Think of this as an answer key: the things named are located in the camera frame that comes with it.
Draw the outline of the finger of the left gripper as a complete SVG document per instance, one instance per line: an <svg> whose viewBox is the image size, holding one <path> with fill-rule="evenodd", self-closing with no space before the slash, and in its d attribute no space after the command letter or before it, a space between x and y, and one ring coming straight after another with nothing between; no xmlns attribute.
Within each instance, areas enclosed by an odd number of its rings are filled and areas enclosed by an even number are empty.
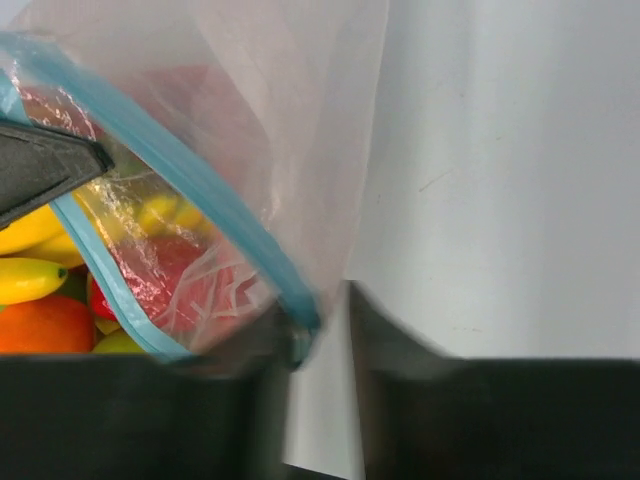
<svg viewBox="0 0 640 480"><path fill-rule="evenodd" d="M1 227L114 168L99 143L61 130L1 122Z"/></svg>

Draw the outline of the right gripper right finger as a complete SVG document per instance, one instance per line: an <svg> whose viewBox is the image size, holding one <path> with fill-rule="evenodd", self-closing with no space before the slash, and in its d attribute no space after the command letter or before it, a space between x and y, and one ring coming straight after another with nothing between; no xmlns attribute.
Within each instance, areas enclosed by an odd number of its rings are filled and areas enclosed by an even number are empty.
<svg viewBox="0 0 640 480"><path fill-rule="evenodd" d="M355 282L348 303L367 478L638 477L637 361L448 356Z"/></svg>

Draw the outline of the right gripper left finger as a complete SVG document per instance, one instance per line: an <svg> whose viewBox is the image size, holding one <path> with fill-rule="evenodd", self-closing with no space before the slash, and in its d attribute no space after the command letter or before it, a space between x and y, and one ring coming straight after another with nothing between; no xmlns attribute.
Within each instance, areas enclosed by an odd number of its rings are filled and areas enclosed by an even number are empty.
<svg viewBox="0 0 640 480"><path fill-rule="evenodd" d="M278 305L206 354L1 360L5 479L284 479L292 371L309 342Z"/></svg>

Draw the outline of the clear zip top bag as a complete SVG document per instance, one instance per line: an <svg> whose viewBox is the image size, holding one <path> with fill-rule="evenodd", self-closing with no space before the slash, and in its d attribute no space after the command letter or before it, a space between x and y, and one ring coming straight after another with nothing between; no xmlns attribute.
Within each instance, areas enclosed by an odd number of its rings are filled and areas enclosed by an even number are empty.
<svg viewBox="0 0 640 480"><path fill-rule="evenodd" d="M115 166L53 203L104 294L108 247L159 194L204 215L309 337L355 238L385 1L33 1L1 31L1 114L100 142Z"/></svg>

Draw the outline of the orange fruit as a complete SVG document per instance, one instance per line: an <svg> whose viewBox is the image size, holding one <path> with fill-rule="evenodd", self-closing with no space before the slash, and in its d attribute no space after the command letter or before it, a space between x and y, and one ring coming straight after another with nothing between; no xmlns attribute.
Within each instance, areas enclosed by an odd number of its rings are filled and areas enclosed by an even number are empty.
<svg viewBox="0 0 640 480"><path fill-rule="evenodd" d="M89 353L95 326L88 307L50 295L1 308L2 354Z"/></svg>

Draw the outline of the green apple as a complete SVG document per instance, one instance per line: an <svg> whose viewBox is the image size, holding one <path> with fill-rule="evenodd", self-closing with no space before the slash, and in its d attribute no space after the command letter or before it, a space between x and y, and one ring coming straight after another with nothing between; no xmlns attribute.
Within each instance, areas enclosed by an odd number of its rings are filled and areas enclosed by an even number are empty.
<svg viewBox="0 0 640 480"><path fill-rule="evenodd" d="M145 350L122 329L104 336L92 352L95 354L145 354Z"/></svg>

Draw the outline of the red bell pepper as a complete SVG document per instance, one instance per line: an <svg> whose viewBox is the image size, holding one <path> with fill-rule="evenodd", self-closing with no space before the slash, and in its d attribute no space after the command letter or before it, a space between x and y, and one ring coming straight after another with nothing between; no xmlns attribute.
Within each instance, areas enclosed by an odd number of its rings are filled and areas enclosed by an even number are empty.
<svg viewBox="0 0 640 480"><path fill-rule="evenodd" d="M273 293L225 240L161 234L108 247L124 291L104 294L91 281L95 313L132 331L157 350L169 349L164 334L183 348L200 351L253 320Z"/></svg>

